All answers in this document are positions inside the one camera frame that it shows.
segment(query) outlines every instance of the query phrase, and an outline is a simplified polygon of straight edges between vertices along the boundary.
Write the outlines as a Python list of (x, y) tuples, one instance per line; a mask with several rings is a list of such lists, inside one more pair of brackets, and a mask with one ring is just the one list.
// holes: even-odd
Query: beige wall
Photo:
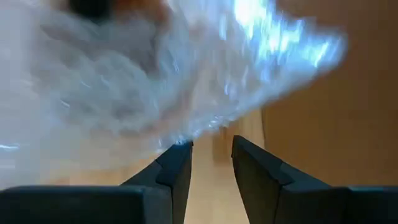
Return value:
[(333, 185), (398, 185), (398, 2), (281, 0), (343, 27), (341, 67), (264, 110), (266, 148)]

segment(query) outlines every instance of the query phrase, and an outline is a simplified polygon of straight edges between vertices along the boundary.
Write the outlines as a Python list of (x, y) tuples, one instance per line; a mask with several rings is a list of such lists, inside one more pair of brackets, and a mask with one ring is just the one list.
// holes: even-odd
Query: black plastic part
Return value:
[(17, 187), (0, 192), (0, 223), (183, 224), (192, 143), (173, 146), (116, 187)]
[(330, 187), (241, 136), (232, 157), (251, 224), (398, 223), (397, 187)]
[(80, 17), (102, 22), (111, 16), (113, 0), (69, 0), (69, 7)]
[(192, 142), (172, 146), (140, 174), (122, 185), (169, 188), (172, 194), (173, 223), (184, 223), (191, 180), (192, 146)]

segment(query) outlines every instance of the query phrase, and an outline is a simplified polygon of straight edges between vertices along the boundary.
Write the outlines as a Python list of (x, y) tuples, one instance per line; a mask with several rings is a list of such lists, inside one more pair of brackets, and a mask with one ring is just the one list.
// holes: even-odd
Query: orange object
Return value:
[(160, 23), (167, 20), (167, 7), (163, 0), (115, 0), (114, 10), (119, 16), (137, 11)]

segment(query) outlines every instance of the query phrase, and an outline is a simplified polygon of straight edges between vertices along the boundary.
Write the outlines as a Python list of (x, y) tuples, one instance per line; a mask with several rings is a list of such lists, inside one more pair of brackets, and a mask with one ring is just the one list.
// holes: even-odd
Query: transparent plastic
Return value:
[(0, 187), (131, 164), (337, 66), (342, 33), (271, 0), (168, 0), (160, 26), (0, 2)]

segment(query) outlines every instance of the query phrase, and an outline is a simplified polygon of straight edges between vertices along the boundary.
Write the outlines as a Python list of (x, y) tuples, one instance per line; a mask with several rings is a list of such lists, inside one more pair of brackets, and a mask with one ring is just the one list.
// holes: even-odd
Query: floor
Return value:
[[(261, 111), (253, 111), (228, 128), (223, 128), (218, 133), (206, 134), (195, 141), (186, 224), (249, 223), (231, 163), (232, 139), (235, 134), (263, 147)], [(156, 156), (122, 169), (73, 175), (52, 184), (118, 185), (139, 172), (154, 158)]]

